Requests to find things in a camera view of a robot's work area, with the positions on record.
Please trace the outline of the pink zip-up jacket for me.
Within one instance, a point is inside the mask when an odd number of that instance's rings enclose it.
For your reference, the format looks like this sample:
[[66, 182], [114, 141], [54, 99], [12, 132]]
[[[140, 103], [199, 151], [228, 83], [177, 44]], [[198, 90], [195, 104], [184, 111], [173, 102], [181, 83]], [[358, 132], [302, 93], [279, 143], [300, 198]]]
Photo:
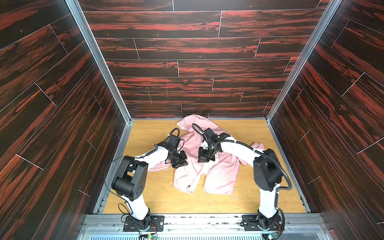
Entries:
[[205, 174], [205, 192], [231, 195], [235, 188], [240, 164], [246, 166], [248, 162], [230, 153], [218, 152], [215, 154], [214, 162], [199, 163], [198, 150], [203, 138], [193, 129], [192, 124], [197, 124], [203, 130], [210, 128], [217, 135], [224, 132], [215, 123], [200, 115], [189, 115], [177, 123], [180, 129], [188, 132], [181, 136], [184, 142], [182, 150], [186, 152], [188, 165], [175, 170], [174, 188], [192, 194], [201, 175]]

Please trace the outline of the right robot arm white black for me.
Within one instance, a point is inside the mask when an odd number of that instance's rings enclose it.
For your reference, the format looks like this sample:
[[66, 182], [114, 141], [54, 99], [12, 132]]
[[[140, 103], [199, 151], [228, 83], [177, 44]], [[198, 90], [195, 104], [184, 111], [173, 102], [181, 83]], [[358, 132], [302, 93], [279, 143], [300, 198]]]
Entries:
[[270, 230], [279, 220], [279, 192], [289, 191], [293, 187], [275, 152], [271, 149], [264, 151], [253, 148], [225, 133], [217, 137], [203, 137], [199, 148], [199, 161], [214, 161], [218, 152], [234, 155], [253, 167], [254, 181], [260, 188], [257, 224], [261, 230]]

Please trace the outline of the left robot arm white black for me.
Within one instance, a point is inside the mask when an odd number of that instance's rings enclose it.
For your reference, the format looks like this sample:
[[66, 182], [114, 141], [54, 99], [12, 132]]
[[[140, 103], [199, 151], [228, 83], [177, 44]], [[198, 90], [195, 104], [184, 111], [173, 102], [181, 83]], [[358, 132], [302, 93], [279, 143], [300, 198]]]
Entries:
[[133, 220], [144, 228], [149, 225], [151, 215], [143, 197], [148, 171], [157, 164], [166, 162], [174, 168], [186, 166], [187, 154], [177, 147], [155, 146], [141, 156], [124, 156], [112, 180], [112, 189], [127, 202]]

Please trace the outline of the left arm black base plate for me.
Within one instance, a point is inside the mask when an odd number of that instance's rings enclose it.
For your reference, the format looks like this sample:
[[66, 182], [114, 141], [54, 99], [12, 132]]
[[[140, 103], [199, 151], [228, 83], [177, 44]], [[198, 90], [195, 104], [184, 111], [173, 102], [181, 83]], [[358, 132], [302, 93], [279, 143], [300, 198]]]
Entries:
[[164, 229], [165, 216], [150, 215], [144, 220], [137, 220], [132, 216], [127, 216], [123, 232], [162, 232]]

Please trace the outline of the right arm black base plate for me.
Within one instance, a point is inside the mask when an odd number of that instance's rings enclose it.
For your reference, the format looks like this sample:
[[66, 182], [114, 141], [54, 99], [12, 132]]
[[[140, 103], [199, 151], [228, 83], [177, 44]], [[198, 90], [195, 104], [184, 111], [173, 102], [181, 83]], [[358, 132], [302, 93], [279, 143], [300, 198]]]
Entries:
[[258, 215], [242, 215], [240, 226], [243, 227], [246, 232], [281, 232], [285, 226], [285, 218], [278, 215], [272, 218], [272, 220], [259, 220]]

